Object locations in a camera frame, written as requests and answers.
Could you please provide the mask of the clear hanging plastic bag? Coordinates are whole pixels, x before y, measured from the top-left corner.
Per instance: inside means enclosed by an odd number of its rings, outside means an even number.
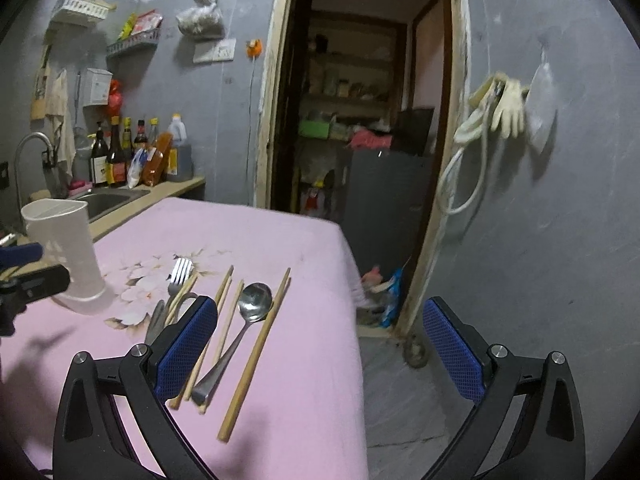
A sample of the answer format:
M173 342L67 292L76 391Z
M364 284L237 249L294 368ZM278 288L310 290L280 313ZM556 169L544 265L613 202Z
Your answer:
M525 100L526 138L530 148L541 154L548 143L556 114L558 94L548 62L541 63Z

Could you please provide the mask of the dark grey cabinet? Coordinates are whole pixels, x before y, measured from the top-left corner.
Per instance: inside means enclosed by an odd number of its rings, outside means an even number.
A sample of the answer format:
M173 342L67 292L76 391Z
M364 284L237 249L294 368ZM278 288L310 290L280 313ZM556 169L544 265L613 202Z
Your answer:
M340 226L361 274L389 276L410 259L431 177L426 157L383 150L352 153Z

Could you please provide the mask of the steel faucet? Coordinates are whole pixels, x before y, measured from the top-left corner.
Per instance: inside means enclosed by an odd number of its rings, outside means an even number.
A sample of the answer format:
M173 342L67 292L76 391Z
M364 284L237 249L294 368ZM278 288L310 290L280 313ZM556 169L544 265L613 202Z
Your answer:
M18 141L13 156L12 170L17 213L21 213L30 193L46 187L43 153L52 154L52 142L41 132L34 131Z

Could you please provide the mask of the dark soy sauce bottle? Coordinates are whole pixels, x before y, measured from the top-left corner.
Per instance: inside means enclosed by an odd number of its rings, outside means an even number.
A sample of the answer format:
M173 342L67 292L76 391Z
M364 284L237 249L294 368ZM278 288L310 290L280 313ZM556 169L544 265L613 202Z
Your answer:
M111 144L107 156L107 183L112 188L119 188L126 183L126 158L120 145L119 117L111 118Z

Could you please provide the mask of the steel sink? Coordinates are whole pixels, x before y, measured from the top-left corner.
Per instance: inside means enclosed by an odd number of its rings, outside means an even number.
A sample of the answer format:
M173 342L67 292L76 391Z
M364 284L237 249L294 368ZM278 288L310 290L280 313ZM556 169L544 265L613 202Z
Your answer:
M73 196L73 200L87 204L89 222L92 223L148 194L149 191L129 188L97 188Z

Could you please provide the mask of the large oil jug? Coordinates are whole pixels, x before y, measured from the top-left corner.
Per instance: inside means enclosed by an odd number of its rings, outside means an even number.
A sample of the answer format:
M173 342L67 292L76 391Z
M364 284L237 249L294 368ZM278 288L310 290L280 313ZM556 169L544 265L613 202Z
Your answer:
M171 182L190 180L193 177L192 146L186 135L186 125L180 114L172 115L167 132L172 135L167 180Z

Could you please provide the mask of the white plastic utensil holder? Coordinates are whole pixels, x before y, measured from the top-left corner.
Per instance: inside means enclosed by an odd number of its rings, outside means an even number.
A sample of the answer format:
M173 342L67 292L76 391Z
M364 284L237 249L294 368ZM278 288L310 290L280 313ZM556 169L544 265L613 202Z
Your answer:
M88 204L44 198L23 206L21 215L28 238L43 247L43 259L62 264L70 274L66 291L55 295L54 300L85 315L103 310L110 300L110 290L96 260Z

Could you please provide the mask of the silver fork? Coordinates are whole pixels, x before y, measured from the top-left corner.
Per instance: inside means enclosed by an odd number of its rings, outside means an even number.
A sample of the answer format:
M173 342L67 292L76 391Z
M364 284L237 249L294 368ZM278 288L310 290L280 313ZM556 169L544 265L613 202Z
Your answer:
M176 260L168 278L168 299L164 300L166 304L171 302L178 294L178 291L189 278L193 270L193 261L190 258L180 257Z

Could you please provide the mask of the orange snack bag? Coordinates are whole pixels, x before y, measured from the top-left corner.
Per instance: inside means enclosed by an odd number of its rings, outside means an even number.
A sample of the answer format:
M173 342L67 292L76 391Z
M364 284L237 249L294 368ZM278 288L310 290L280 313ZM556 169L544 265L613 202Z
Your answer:
M142 182L146 186L158 185L162 180L168 166L172 140L174 136L171 133L163 132L158 136L154 148L149 151L148 160L142 172Z

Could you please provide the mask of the long dark wooden chopstick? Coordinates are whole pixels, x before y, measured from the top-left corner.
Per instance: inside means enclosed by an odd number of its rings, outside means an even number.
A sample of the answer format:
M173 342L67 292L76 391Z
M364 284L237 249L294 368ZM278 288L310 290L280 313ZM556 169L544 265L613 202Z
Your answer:
M222 421L217 434L217 440L220 442L228 443L231 438L235 424L238 421L241 408L246 399L248 389L250 388L250 384L252 383L256 372L260 355L262 354L262 350L264 350L271 327L276 320L289 284L291 284L291 269L287 268L283 274L276 296L274 296L274 299L272 300L272 306L268 311L265 321L262 323L262 328L255 340L254 347L252 352L250 352L250 356L248 357L242 376L235 388L227 413L224 415L224 420Z

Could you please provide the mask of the light wooden chopstick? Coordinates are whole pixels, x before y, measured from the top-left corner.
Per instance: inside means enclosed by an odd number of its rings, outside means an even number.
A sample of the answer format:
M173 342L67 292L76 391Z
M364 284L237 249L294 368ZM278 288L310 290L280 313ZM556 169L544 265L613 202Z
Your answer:
M234 342L227 344L227 339L236 311L238 310L238 302L242 296L243 289L244 281L241 280L232 297L230 307L228 307L226 311L226 317L222 321L221 334L214 352L214 365L193 389L192 400L198 401L198 412L201 415L206 413L210 402L212 402L213 395L219 386L222 376L224 376L224 371L236 348Z

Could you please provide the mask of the wall power socket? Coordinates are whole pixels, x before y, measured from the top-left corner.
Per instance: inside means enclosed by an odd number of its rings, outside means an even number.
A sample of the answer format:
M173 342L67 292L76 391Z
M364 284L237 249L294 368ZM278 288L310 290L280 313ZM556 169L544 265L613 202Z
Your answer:
M194 44L192 62L194 64L231 62L234 59L235 47L235 38L197 42Z

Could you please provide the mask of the white rubber glove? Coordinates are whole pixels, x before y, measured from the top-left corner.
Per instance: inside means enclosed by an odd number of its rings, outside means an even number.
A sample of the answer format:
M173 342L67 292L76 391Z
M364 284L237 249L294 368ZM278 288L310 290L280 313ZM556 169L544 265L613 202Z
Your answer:
M491 74L469 97L477 110L489 105L490 128L503 139L517 138L525 130L525 100L529 86L503 72Z

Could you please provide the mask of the white wall basket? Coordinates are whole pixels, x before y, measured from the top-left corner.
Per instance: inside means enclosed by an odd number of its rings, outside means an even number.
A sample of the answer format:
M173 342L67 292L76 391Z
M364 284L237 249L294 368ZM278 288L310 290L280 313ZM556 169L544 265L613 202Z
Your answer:
M116 3L104 0L58 0L52 9L51 21L90 27L104 21L116 9Z

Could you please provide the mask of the grey wall rack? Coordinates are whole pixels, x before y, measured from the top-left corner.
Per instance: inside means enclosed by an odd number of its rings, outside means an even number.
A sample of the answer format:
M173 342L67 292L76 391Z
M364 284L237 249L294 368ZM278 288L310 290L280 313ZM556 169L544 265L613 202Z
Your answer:
M117 58L131 52L155 48L160 42L160 29L147 30L146 32L139 32L138 34L131 35L124 40L118 40L114 44L110 44L106 47L107 58Z

